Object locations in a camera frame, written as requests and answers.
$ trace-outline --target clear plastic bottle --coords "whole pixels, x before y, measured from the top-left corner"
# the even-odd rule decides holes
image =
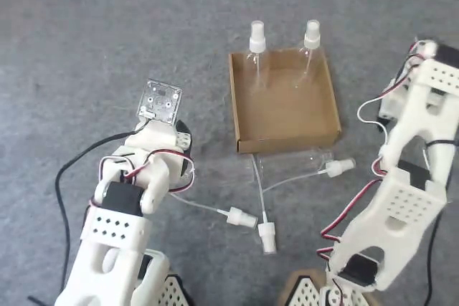
[[[257,155],[257,165],[263,189],[288,178],[316,173],[324,168],[326,162],[331,160],[333,160],[333,153],[320,148],[291,153]]]
[[[315,19],[308,21],[304,40],[298,45],[298,53],[301,59],[301,72],[296,81],[296,87],[306,80],[312,79],[317,61],[321,58],[321,32],[320,23]]]
[[[269,62],[266,52],[265,25],[262,21],[252,22],[249,52],[245,55],[244,68],[249,80],[253,80],[255,90],[266,87]]]

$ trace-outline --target white robotic arm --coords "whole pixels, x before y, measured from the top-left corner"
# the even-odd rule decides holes
[[[425,43],[423,49],[427,52],[421,60],[426,59],[410,69],[404,87],[382,99],[380,118],[398,118],[380,150],[381,171],[387,174],[383,172],[372,202],[341,237],[333,237],[333,249],[323,251],[331,252],[330,285],[359,292],[388,288],[446,205],[459,123],[459,51],[434,42]],[[403,148],[417,135],[427,143],[438,143],[428,148],[430,171],[400,160]],[[384,252],[383,259],[362,254],[373,247]]]
[[[179,181],[182,152],[190,141],[189,135],[177,133],[171,125],[150,121],[111,156],[119,158],[103,164],[80,249],[56,306],[151,305],[166,279],[169,261],[150,252],[154,264],[136,285],[151,232],[151,221],[143,215],[152,214],[170,185]],[[121,157],[141,169],[132,170]],[[136,184],[120,182],[122,175],[128,179],[136,171]]]

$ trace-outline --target brown cardboard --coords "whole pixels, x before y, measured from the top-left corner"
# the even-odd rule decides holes
[[[341,133],[330,72],[323,53],[313,78],[295,87],[301,60],[294,49],[269,53],[267,86],[254,88],[243,53],[229,55],[232,110],[239,153],[329,147]]]

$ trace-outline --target circuit board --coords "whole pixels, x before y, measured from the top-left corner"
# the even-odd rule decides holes
[[[174,124],[182,90],[156,80],[148,80],[138,105],[137,115],[150,120]]]

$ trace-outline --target white spray nozzle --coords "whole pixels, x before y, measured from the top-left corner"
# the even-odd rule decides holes
[[[265,254],[275,254],[275,227],[273,222],[264,222],[258,225],[258,234],[263,243],[263,252]]]
[[[329,161],[325,163],[325,169],[328,177],[333,178],[341,175],[344,171],[351,170],[356,167],[356,161],[353,158],[344,159],[342,161]]]
[[[247,214],[241,211],[239,208],[231,207],[227,213],[227,223],[231,225],[247,226],[254,229],[257,226],[258,218],[256,216]]]
[[[321,46],[321,24],[315,19],[308,21],[304,34],[304,47],[317,49]]]
[[[266,50],[265,24],[262,21],[252,22],[249,48],[252,53],[263,53]]]

